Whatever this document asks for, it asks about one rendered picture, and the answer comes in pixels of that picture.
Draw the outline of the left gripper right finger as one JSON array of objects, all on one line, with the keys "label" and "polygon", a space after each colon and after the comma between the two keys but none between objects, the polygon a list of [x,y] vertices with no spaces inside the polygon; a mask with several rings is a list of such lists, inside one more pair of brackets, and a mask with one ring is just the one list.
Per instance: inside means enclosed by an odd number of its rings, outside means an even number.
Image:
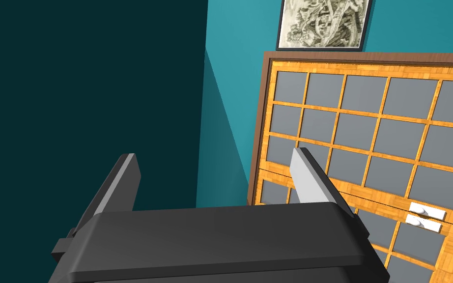
[{"label": "left gripper right finger", "polygon": [[354,215],[345,199],[307,148],[293,149],[290,175],[301,203],[333,202],[349,216]]}]

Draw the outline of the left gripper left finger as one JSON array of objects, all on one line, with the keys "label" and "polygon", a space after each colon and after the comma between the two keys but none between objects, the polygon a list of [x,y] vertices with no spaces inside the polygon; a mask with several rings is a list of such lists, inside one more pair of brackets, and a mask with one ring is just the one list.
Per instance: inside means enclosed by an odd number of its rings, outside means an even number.
[{"label": "left gripper left finger", "polygon": [[136,155],[122,154],[87,206],[77,226],[70,230],[67,237],[73,238],[99,213],[133,210],[140,180],[141,171]]}]

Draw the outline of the wooden door with grey panes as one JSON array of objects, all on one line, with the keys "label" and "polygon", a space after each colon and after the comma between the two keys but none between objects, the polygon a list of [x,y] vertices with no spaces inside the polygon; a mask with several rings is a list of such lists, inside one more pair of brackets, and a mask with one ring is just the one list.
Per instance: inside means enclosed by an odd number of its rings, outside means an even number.
[{"label": "wooden door with grey panes", "polygon": [[453,171],[453,65],[275,60],[267,82],[252,204],[263,181],[289,202],[295,147],[329,178],[347,166]]},{"label": "wooden door with grey panes", "polygon": [[[453,171],[345,167],[331,181],[369,230],[396,283],[453,283]],[[446,211],[443,221],[409,211],[416,202]],[[405,223],[408,214],[442,225],[439,233]]]}]

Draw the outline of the brown wooden cupboard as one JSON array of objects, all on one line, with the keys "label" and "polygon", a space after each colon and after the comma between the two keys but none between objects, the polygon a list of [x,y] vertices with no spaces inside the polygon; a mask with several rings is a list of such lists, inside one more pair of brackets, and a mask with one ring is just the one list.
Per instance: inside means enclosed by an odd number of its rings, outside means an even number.
[{"label": "brown wooden cupboard", "polygon": [[250,180],[247,194],[247,204],[249,205],[266,205],[278,203],[295,203],[300,202],[297,197],[294,184],[290,187],[289,202],[281,202],[283,196],[283,186],[272,181],[263,181],[262,187],[262,204],[252,204],[249,200],[256,183],[256,158],[257,149],[260,144],[262,116],[264,114],[263,97],[268,85],[268,72],[271,62],[275,60],[290,60],[301,62],[336,62],[336,63],[373,63],[373,64],[421,64],[421,65],[453,65],[453,54],[431,54],[431,53],[360,53],[360,52],[267,52],[263,59],[262,79],[257,106],[255,138],[253,147],[253,156],[250,169]]}]

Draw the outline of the framed landscape picture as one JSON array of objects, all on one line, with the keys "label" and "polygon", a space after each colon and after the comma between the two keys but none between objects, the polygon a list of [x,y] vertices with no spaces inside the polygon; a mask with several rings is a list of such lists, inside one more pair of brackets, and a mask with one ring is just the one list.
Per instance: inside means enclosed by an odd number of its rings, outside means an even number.
[{"label": "framed landscape picture", "polygon": [[276,50],[362,51],[374,0],[282,0]]}]

